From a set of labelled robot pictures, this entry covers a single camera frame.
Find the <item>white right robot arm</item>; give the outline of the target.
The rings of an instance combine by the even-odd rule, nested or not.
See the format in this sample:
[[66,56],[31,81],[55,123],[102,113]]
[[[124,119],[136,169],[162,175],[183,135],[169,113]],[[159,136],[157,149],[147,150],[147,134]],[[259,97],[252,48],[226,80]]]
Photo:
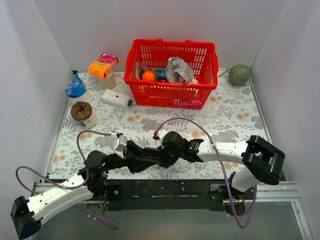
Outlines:
[[187,140],[175,131],[160,130],[154,138],[160,142],[158,164],[164,168],[178,159],[190,163],[229,162],[244,169],[228,177],[227,195],[237,199],[259,183],[276,186],[280,182],[285,154],[257,135],[242,142],[211,144],[203,139]]

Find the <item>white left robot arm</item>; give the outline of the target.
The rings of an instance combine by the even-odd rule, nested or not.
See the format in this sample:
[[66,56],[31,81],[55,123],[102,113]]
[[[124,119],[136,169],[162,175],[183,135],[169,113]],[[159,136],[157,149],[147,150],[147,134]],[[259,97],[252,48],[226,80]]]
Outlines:
[[107,185],[109,171],[127,167],[132,173],[142,172],[159,163],[160,152],[161,147],[141,148],[131,140],[117,153],[90,152],[85,167],[71,178],[43,193],[14,200],[10,216],[18,239],[31,237],[50,218],[82,201],[117,199],[115,191],[121,187]]

